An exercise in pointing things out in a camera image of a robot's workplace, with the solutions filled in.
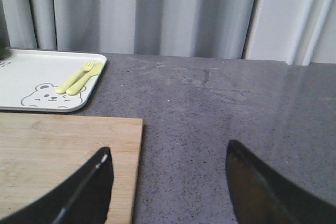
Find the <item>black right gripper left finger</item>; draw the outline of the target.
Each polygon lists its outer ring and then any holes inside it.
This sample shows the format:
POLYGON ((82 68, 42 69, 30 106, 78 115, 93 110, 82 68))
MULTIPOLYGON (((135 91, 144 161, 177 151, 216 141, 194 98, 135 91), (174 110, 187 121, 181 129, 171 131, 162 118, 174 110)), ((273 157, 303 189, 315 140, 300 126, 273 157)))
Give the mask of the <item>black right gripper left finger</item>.
POLYGON ((105 223, 113 180, 111 152, 102 147, 60 185, 1 223, 105 223))

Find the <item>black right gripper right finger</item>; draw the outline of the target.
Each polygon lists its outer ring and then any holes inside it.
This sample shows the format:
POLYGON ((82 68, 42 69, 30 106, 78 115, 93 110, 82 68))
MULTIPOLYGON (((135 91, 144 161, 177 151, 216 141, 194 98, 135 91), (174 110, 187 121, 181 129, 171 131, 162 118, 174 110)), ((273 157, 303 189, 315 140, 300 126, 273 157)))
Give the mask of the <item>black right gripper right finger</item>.
POLYGON ((335 206, 280 175, 237 140, 228 142, 225 170, 238 223, 335 223, 335 206))

